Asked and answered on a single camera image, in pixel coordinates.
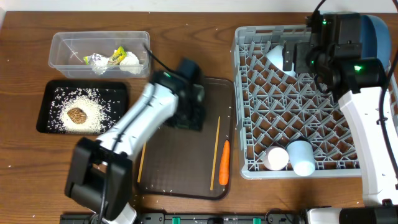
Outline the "light blue bowl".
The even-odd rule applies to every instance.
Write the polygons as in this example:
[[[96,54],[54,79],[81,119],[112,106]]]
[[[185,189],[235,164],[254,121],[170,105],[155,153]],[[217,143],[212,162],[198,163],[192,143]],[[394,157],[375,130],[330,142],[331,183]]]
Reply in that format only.
[[[293,70],[283,70],[283,46],[277,45],[272,48],[272,50],[268,51],[266,54],[267,59],[273,64],[278,70],[284,72],[286,75],[290,77],[296,76],[296,73]]]

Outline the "orange carrot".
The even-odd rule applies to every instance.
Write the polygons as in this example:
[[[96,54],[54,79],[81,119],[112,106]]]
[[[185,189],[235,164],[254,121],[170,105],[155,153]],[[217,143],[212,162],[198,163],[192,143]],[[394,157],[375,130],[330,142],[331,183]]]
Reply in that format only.
[[[220,161],[219,179],[220,185],[227,185],[229,182],[229,155],[230,155],[230,143],[228,140],[224,142],[223,152]]]

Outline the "dark blue plate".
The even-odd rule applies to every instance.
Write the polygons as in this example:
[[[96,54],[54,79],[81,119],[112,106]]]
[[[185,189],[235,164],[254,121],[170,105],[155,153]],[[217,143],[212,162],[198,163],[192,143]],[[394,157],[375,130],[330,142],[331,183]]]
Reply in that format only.
[[[389,66],[392,40],[387,24],[377,16],[361,15],[362,58],[377,58],[384,70]]]

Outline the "white tissue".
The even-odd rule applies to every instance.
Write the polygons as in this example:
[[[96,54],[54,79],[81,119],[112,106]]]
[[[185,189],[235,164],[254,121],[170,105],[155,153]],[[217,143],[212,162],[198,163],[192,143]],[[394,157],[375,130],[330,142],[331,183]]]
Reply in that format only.
[[[143,66],[138,57],[132,52],[126,52],[126,57],[119,64],[120,70],[132,74],[140,74]]]

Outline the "pink cup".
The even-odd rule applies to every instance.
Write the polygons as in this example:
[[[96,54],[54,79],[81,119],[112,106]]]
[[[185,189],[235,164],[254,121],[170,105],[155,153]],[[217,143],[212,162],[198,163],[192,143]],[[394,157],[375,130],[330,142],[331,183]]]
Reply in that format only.
[[[282,170],[289,162],[289,155],[284,148],[271,146],[265,150],[262,162],[269,170]]]

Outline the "pile of white rice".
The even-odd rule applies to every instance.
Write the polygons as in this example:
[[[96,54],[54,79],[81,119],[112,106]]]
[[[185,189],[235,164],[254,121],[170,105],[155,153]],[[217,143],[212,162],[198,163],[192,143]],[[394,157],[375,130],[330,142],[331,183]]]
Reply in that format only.
[[[82,109],[86,122],[75,124],[67,115]],[[103,88],[58,87],[50,100],[45,132],[59,134],[101,134],[110,129],[125,112],[123,92]]]

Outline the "light blue cup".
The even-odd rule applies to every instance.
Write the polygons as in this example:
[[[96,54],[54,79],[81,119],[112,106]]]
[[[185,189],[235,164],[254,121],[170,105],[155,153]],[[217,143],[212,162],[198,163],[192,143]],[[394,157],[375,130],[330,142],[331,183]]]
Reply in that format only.
[[[292,168],[297,175],[307,177],[314,173],[315,158],[312,145],[308,141],[294,140],[288,144],[286,150]]]

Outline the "yellow green snack wrapper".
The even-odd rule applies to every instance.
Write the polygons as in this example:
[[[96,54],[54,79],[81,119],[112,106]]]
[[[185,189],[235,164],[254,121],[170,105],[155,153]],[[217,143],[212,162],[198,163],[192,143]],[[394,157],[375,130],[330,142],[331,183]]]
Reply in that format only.
[[[97,75],[102,75],[107,71],[109,66],[120,64],[126,57],[127,53],[124,48],[119,47],[110,57],[93,53],[92,55],[83,57],[83,60]]]

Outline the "brown food scrap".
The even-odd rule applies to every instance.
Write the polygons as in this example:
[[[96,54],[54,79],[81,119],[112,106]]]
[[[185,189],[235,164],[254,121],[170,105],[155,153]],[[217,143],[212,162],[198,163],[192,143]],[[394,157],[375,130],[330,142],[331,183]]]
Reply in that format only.
[[[67,115],[75,124],[83,124],[87,119],[86,113],[80,108],[68,110]]]

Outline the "right wooden chopstick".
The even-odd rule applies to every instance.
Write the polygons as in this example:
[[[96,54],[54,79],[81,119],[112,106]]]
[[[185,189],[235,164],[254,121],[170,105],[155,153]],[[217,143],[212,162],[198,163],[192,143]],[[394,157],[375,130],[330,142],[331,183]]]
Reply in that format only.
[[[216,137],[215,137],[215,146],[214,146],[214,154],[213,154],[213,163],[212,163],[212,170],[211,170],[211,182],[210,182],[210,190],[214,189],[214,178],[215,178],[215,168],[216,168],[216,158],[218,152],[218,141],[219,141],[219,134],[220,134],[220,123],[221,117],[218,117],[217,122],[217,129],[216,129]]]

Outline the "wooden chopstick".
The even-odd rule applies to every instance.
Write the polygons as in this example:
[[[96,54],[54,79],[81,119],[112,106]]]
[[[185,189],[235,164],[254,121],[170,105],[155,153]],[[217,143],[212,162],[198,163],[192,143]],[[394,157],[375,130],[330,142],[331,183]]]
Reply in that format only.
[[[216,137],[215,137],[215,146],[214,146],[214,154],[213,154],[213,163],[212,163],[212,170],[211,170],[211,182],[210,182],[210,190],[214,189],[214,178],[215,178],[215,168],[216,168],[216,158],[218,152],[218,141],[219,141],[219,134],[220,134],[220,123],[221,117],[218,117],[217,122],[217,129],[216,129]]]
[[[139,171],[138,171],[138,175],[137,175],[137,183],[141,182],[142,169],[143,169],[143,165],[144,165],[145,153],[146,153],[146,142],[144,143],[144,145],[142,147],[141,159],[140,159],[140,164],[139,164]]]

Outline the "brown serving tray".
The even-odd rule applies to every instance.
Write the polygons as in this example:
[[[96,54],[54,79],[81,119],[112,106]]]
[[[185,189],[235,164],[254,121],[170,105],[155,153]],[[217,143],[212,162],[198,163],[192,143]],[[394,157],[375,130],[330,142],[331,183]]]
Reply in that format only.
[[[234,85],[220,78],[206,78],[206,116],[201,131],[162,125],[147,141],[141,182],[134,186],[141,194],[220,200],[229,185],[220,185],[218,174],[224,142],[234,138]],[[218,117],[221,117],[214,189],[211,170]]]

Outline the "black tray bin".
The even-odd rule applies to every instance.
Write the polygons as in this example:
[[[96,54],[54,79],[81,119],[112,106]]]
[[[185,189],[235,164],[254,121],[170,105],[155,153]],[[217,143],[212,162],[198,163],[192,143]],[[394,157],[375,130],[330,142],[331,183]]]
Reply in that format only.
[[[37,120],[36,129],[40,133],[45,132],[45,122],[49,118],[50,100],[54,96],[55,89],[58,87],[72,87],[72,88],[103,88],[103,89],[115,89],[123,92],[125,112],[129,104],[129,96],[127,87],[122,82],[106,82],[98,80],[51,80],[45,87],[44,97]]]

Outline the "clear plastic bin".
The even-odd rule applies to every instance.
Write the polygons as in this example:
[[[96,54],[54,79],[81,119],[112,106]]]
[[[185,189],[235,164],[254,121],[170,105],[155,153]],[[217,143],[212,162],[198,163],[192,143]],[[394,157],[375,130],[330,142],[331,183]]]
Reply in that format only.
[[[119,47],[138,57],[143,66],[140,74],[122,71],[118,64],[97,75],[83,60],[93,53],[110,57]],[[149,49],[150,35],[146,31],[58,32],[50,47],[49,66],[67,78],[146,78],[151,71]]]

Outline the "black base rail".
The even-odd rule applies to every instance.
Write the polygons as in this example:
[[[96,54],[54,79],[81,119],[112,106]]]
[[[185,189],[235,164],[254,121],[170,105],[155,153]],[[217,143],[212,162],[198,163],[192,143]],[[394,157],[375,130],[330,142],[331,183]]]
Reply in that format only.
[[[134,223],[139,224],[290,224],[305,223],[294,214],[267,213],[266,215],[164,215],[146,213]]]

